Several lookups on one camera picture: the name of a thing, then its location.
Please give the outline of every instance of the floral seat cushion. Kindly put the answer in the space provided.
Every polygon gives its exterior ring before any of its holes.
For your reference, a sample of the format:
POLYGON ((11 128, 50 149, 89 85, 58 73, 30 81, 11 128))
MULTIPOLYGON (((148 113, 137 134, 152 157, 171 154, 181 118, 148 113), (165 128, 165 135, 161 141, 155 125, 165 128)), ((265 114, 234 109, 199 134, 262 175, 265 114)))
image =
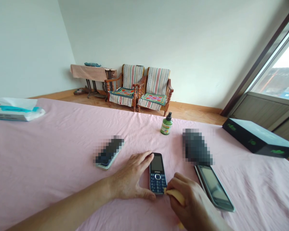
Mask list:
POLYGON ((118 90, 110 91, 109 93, 111 95, 123 96, 125 98, 133 98, 134 97, 134 89, 124 88, 124 87, 120 87, 118 90))
POLYGON ((146 93, 141 97, 141 99, 152 102, 152 103, 157 103, 162 106, 166 104, 166 95, 156 95, 156 94, 146 93))

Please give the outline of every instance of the chair armrest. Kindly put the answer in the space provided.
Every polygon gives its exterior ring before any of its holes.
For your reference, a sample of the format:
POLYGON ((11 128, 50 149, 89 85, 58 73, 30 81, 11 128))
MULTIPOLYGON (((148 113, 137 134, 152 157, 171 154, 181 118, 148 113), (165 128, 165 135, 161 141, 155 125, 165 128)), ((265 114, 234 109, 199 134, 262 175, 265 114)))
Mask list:
POLYGON ((114 82, 114 81, 120 80, 121 78, 122 78, 122 73, 120 74, 119 78, 117 78, 117 79, 107 79, 107 80, 104 80, 104 81, 105 81, 105 83, 114 82))
POLYGON ((168 88, 171 92, 173 92, 173 88, 171 86, 171 79, 168 79, 168 88))
POLYGON ((146 76, 144 75, 138 83, 133 84, 133 87, 144 85, 145 78, 146 78, 146 76))

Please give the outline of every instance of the phone keypad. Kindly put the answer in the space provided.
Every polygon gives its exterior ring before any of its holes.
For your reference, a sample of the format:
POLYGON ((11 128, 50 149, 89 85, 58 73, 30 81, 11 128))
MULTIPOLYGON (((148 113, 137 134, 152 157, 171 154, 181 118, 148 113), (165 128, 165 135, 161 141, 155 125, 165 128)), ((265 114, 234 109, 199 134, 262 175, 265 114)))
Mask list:
POLYGON ((151 187, 151 191, 154 193, 164 193, 164 188, 167 187, 165 175, 161 174, 161 179, 157 180, 155 178, 155 174, 151 173, 151 175, 150 175, 150 187, 151 187))

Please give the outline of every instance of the spray bottle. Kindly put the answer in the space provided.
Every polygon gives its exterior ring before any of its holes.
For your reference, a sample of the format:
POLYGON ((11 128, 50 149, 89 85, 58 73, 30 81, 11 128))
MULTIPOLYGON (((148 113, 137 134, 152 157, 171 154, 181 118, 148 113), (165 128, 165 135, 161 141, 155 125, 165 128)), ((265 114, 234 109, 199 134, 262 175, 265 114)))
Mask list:
POLYGON ((168 116, 166 119, 163 119, 162 123, 162 128, 161 128, 161 133, 163 135, 168 135, 170 132, 170 128, 172 126, 172 121, 171 121, 171 112, 168 113, 168 116))

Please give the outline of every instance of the wooden chair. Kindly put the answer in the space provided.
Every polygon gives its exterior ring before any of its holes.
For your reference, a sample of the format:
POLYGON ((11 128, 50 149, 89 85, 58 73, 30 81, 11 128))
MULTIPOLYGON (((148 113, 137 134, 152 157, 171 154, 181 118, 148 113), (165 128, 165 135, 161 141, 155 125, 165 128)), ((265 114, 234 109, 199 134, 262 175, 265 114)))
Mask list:
POLYGON ((147 107, 163 110, 166 116, 173 93, 169 75, 169 69, 148 67, 147 76, 144 76, 138 84, 138 112, 140 107, 147 107))
POLYGON ((122 72, 117 79, 107 79, 105 83, 107 85, 109 106, 112 107, 111 102, 133 107, 133 111, 136 110, 136 100, 137 100, 137 84, 144 76, 145 72, 144 66, 139 65, 122 65, 122 72), (121 85, 118 89, 118 80, 122 80, 121 85), (110 84, 112 84, 112 89, 115 91, 110 91, 110 84))

